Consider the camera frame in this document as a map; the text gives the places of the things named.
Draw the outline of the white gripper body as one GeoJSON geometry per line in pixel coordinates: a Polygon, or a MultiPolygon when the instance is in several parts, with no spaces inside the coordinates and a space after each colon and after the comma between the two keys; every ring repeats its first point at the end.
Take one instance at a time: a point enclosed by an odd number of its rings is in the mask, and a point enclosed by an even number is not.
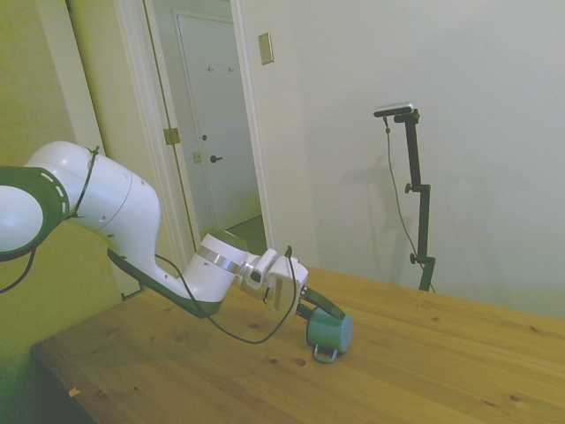
{"type": "Polygon", "coordinates": [[[264,303],[275,315],[275,329],[296,314],[307,278],[308,270],[296,258],[279,257],[267,272],[264,303]]]}

